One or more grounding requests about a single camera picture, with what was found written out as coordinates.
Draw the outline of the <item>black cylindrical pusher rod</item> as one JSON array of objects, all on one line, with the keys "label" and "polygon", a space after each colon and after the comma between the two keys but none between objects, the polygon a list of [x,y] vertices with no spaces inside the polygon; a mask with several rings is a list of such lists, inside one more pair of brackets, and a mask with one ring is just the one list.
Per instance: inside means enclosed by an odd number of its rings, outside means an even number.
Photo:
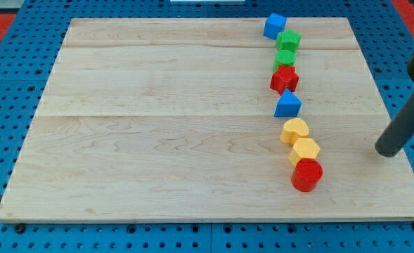
[{"label": "black cylindrical pusher rod", "polygon": [[376,151],[393,157],[414,135],[414,92],[375,142]]}]

